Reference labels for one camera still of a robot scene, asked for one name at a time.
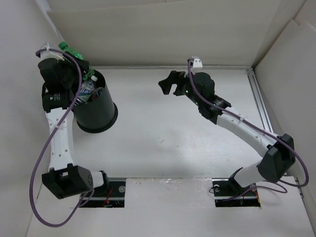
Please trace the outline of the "clear bottle blue green label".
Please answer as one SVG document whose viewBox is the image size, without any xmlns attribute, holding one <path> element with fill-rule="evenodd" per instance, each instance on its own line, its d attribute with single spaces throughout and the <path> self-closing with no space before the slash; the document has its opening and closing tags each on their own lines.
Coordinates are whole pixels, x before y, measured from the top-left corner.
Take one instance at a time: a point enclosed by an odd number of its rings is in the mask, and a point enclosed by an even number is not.
<svg viewBox="0 0 316 237">
<path fill-rule="evenodd" d="M 90 79 L 87 79 L 82 83 L 79 96 L 77 98 L 77 102 L 79 104 L 88 102 L 93 90 L 95 89 L 97 80 L 98 78 L 96 76 L 91 76 Z"/>
</svg>

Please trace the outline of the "green plastic soda bottle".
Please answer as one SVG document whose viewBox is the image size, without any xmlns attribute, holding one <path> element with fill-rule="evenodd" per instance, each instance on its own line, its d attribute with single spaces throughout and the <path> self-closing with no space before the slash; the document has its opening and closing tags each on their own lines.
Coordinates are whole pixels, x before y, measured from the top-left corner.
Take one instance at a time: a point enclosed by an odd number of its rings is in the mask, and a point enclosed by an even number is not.
<svg viewBox="0 0 316 237">
<path fill-rule="evenodd" d="M 72 47 L 69 47 L 68 44 L 65 41 L 62 41 L 58 44 L 58 47 L 63 51 L 68 53 L 69 55 L 72 55 L 75 58 L 85 60 L 81 53 L 79 53 L 77 50 L 73 49 Z M 90 79 L 91 76 L 94 75 L 94 70 L 90 66 L 90 71 L 88 74 L 82 74 L 82 79 L 87 80 Z"/>
</svg>

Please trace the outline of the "clear bottle red label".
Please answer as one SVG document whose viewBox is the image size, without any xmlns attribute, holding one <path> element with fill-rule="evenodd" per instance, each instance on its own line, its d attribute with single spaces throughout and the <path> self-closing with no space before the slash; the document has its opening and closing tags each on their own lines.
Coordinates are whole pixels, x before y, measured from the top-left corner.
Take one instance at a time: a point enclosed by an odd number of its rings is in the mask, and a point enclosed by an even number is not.
<svg viewBox="0 0 316 237">
<path fill-rule="evenodd" d="M 92 94 L 91 94 L 92 100 L 94 101 L 94 100 L 98 99 L 101 96 L 101 94 L 103 93 L 103 91 L 104 91 L 103 87 L 98 87 L 98 88 L 94 89 Z"/>
</svg>

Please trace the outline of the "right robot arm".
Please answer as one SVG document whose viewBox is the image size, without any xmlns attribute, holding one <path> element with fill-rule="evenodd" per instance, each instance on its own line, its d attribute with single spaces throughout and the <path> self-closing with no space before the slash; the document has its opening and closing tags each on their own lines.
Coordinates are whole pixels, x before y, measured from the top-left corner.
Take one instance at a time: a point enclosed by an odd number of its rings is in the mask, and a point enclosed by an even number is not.
<svg viewBox="0 0 316 237">
<path fill-rule="evenodd" d="M 266 131 L 260 132 L 245 124 L 235 115 L 231 104 L 215 94 L 215 82 L 207 73 L 196 73 L 189 78 L 185 72 L 171 71 L 159 83 L 163 94 L 168 95 L 172 85 L 176 85 L 175 96 L 187 96 L 198 107 L 199 113 L 213 124 L 220 126 L 251 146 L 262 158 L 247 167 L 239 168 L 230 177 L 228 188 L 238 195 L 256 182 L 277 183 L 294 164 L 295 156 L 285 147 L 294 147 L 292 137 L 280 136 Z"/>
</svg>

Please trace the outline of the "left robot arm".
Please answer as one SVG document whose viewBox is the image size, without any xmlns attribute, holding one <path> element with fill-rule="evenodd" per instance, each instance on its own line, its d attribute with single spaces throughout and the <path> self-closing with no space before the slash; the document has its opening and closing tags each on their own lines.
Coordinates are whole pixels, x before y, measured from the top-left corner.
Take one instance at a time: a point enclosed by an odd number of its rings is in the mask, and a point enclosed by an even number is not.
<svg viewBox="0 0 316 237">
<path fill-rule="evenodd" d="M 104 196 L 110 191 L 107 174 L 92 171 L 76 163 L 73 140 L 73 121 L 88 133 L 108 130 L 117 120 L 118 109 L 113 102 L 103 75 L 94 71 L 89 81 L 93 90 L 88 101 L 75 99 L 82 90 L 79 74 L 85 74 L 89 63 L 67 59 L 42 59 L 38 68 L 44 79 L 42 106 L 51 135 L 48 172 L 42 174 L 44 186 L 58 199 L 95 191 Z"/>
</svg>

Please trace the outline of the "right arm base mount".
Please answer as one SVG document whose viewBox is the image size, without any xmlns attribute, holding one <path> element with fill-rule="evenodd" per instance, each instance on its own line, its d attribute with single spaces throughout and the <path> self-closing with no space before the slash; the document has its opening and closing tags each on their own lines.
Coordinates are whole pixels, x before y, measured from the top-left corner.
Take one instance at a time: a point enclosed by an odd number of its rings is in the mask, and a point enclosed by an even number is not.
<svg viewBox="0 0 316 237">
<path fill-rule="evenodd" d="M 213 178 L 209 192 L 215 207 L 261 207 L 256 189 L 241 187 L 233 178 Z"/>
</svg>

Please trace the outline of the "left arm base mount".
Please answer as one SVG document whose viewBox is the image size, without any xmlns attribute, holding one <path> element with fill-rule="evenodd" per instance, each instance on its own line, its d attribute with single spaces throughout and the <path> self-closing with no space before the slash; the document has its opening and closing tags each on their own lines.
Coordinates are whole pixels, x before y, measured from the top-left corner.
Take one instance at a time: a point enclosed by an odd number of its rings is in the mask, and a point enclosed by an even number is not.
<svg viewBox="0 0 316 237">
<path fill-rule="evenodd" d="M 96 188 L 93 196 L 87 201 L 90 192 L 83 198 L 80 208 L 124 208 L 126 180 L 110 179 L 109 184 L 108 190 Z"/>
</svg>

